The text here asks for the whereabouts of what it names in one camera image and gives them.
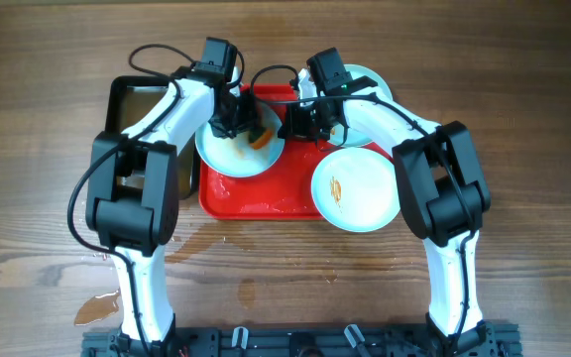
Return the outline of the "green orange sponge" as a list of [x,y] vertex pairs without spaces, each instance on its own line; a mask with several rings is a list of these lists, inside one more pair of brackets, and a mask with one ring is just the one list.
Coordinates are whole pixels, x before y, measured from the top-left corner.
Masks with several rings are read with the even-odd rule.
[[260,150],[270,143],[273,136],[274,131],[271,128],[255,126],[249,132],[249,145],[254,150]]

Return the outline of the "light blue plate bottom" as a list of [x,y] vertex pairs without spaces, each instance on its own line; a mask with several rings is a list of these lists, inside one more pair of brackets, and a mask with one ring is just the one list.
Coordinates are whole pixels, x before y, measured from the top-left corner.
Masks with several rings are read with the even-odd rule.
[[321,216],[345,231],[379,230],[400,212],[394,165],[369,149],[348,148],[328,155],[315,168],[310,191]]

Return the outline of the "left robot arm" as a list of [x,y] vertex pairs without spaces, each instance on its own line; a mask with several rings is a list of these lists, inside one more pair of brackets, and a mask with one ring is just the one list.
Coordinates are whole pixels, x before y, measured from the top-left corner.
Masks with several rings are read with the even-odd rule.
[[209,37],[199,60],[171,74],[155,72],[167,92],[136,124],[94,139],[89,168],[70,197],[87,192],[85,220],[97,233],[93,251],[114,262],[126,310],[109,349],[118,356],[173,356],[180,351],[168,300],[165,247],[178,214],[176,158],[204,124],[219,139],[256,128],[240,118],[243,55]]

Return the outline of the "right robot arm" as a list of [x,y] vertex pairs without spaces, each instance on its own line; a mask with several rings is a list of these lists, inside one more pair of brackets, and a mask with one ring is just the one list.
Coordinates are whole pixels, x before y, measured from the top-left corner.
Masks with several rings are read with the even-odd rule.
[[298,90],[297,100],[286,106],[294,120],[292,134],[327,138],[340,124],[392,157],[401,214],[426,252],[429,327],[448,355],[477,346],[483,315],[475,248],[491,194],[467,127],[411,113],[372,78],[354,76],[335,48],[309,58],[292,85]]

